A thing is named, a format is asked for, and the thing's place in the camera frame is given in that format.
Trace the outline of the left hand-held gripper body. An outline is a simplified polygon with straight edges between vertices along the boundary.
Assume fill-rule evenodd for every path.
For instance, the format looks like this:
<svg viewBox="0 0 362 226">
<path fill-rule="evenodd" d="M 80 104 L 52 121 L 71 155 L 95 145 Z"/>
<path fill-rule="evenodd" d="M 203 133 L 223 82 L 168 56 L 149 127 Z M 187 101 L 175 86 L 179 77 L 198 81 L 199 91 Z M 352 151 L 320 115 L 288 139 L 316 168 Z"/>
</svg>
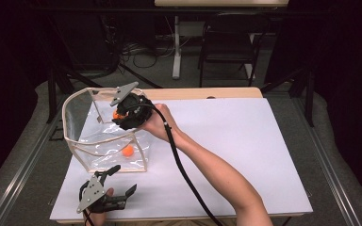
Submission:
<svg viewBox="0 0 362 226">
<path fill-rule="evenodd" d="M 93 174 L 91 178 L 80 187 L 79 205 L 76 213 L 80 214 L 89 210 L 91 213 L 104 213 L 113 210 L 123 210 L 126 202 L 117 202 L 117 196 L 110 196 Z"/>
</svg>

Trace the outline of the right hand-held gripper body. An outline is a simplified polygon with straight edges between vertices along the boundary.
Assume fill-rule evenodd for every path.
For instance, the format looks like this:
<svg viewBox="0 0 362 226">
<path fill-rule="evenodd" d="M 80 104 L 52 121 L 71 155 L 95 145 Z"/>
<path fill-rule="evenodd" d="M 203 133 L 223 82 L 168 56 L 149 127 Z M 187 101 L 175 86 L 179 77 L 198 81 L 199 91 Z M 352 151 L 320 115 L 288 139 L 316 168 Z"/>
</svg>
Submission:
<svg viewBox="0 0 362 226">
<path fill-rule="evenodd" d="M 117 112 L 126 115 L 126 119 L 134 120 L 135 128 L 140 127 L 149 120 L 152 115 L 151 108 L 154 106 L 144 94 L 137 94 L 138 84 L 138 82 L 133 82 L 116 88 L 113 100 L 110 103 L 111 106 L 120 104 L 121 110 Z M 112 114 L 112 121 L 120 127 L 122 120 L 114 120 Z"/>
</svg>

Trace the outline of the clear plastic bag beige trim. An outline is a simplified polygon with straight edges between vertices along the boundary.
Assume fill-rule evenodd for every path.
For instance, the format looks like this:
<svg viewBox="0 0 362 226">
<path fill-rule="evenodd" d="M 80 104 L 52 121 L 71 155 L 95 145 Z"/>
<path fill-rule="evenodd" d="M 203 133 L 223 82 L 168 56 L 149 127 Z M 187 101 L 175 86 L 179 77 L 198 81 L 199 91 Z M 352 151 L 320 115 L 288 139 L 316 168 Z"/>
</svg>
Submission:
<svg viewBox="0 0 362 226">
<path fill-rule="evenodd" d="M 116 88 L 86 88 L 72 94 L 62 106 L 63 136 L 73 156 L 87 172 L 108 170 L 116 165 L 122 172 L 148 170 L 152 137 L 139 129 L 124 130 L 112 121 Z M 122 149 L 132 145 L 134 154 Z"/>
</svg>

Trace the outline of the person's left hand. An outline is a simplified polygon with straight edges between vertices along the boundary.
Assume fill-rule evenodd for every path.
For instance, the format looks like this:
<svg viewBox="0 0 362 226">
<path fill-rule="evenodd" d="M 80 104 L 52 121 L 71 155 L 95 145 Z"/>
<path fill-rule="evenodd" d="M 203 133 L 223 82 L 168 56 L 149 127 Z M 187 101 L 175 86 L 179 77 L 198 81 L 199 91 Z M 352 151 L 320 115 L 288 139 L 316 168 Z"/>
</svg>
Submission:
<svg viewBox="0 0 362 226">
<path fill-rule="evenodd" d="M 84 216 L 85 226 L 104 226 L 107 219 L 107 213 L 91 213 L 87 211 L 87 214 Z"/>
</svg>

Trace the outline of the person's right hand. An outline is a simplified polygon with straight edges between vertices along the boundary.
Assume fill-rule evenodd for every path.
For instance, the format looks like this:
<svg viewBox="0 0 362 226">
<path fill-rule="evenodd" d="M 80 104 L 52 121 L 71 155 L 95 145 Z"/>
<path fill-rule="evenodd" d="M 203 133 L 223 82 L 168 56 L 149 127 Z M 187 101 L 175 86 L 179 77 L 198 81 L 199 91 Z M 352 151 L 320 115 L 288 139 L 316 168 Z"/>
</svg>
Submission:
<svg viewBox="0 0 362 226">
<path fill-rule="evenodd" d="M 180 138 L 181 130 L 178 128 L 176 121 L 173 118 L 173 115 L 170 109 L 165 104 L 155 104 L 156 109 L 162 114 L 162 117 L 153 110 L 152 116 L 148 121 L 146 121 L 140 128 L 151 133 L 153 136 L 170 141 L 165 124 L 170 126 L 170 131 L 173 136 L 173 139 L 177 141 Z"/>
</svg>

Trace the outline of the black metal stand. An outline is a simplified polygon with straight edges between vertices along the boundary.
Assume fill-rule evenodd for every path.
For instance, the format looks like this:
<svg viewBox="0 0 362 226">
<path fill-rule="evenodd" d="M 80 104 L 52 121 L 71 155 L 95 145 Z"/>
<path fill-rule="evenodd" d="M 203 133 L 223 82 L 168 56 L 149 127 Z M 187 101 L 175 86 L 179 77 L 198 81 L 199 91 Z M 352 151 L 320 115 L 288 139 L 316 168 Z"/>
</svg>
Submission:
<svg viewBox="0 0 362 226">
<path fill-rule="evenodd" d="M 292 80 L 292 85 L 288 91 L 291 98 L 298 98 L 305 91 L 304 96 L 304 118 L 307 123 L 313 127 L 313 98 L 314 98 L 314 73 L 307 67 L 299 68 L 292 73 L 266 84 L 260 89 L 262 93 L 266 93 L 272 89 L 279 87 L 288 80 Z"/>
<path fill-rule="evenodd" d="M 63 64 L 56 64 L 48 71 L 48 103 L 49 116 L 47 123 L 50 123 L 58 113 L 57 105 L 57 89 L 60 89 L 65 94 L 73 94 L 74 86 L 71 79 L 75 79 L 89 87 L 101 88 L 101 85 L 93 82 L 89 78 L 77 73 L 75 70 Z"/>
</svg>

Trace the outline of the black folding chair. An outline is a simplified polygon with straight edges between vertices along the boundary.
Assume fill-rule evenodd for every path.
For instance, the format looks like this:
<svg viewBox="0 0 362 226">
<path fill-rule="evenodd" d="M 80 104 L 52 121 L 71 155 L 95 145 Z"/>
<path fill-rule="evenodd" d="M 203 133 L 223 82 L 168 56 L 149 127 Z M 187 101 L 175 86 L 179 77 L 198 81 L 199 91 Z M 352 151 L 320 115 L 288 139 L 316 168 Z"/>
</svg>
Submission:
<svg viewBox="0 0 362 226">
<path fill-rule="evenodd" d="M 260 13 L 221 12 L 210 17 L 202 34 L 199 86 L 203 85 L 206 63 L 250 65 L 246 80 L 251 86 L 261 42 L 270 25 L 270 19 Z"/>
</svg>

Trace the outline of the white board sheet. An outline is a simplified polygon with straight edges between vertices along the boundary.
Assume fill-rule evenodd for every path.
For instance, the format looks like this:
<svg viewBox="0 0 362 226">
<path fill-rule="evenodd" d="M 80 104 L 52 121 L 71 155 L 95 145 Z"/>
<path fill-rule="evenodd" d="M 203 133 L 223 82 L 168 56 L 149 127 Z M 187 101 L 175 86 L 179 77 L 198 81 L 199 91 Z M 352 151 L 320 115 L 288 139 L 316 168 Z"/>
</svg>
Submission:
<svg viewBox="0 0 362 226">
<path fill-rule="evenodd" d="M 169 100 L 178 126 L 243 174 L 272 216 L 301 216 L 312 206 L 289 154 L 269 102 L 264 98 Z M 119 171 L 106 181 L 116 194 L 136 192 L 113 221 L 231 218 L 234 209 L 182 155 L 173 158 L 168 143 L 152 138 L 148 170 Z"/>
</svg>

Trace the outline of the grey metal rail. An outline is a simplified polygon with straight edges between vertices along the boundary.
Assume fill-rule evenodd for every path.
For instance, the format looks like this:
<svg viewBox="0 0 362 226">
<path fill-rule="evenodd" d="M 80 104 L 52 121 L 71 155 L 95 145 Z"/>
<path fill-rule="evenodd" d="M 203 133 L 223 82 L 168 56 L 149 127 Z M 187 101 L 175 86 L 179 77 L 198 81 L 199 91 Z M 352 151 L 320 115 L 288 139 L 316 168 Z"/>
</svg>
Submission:
<svg viewBox="0 0 362 226">
<path fill-rule="evenodd" d="M 0 169 L 0 226 L 58 226 L 50 215 L 69 161 L 61 117 L 47 123 L 39 105 Z"/>
<path fill-rule="evenodd" d="M 338 209 L 345 220 L 346 226 L 362 226 L 362 223 L 354 210 L 353 204 L 348 198 L 348 194 L 340 182 L 334 166 L 326 150 L 324 149 L 315 128 L 309 124 L 305 117 L 303 101 L 297 98 L 292 98 L 291 101 L 293 102 L 294 107 L 297 109 L 304 128 L 315 146 L 316 158 L 337 203 Z"/>
</svg>

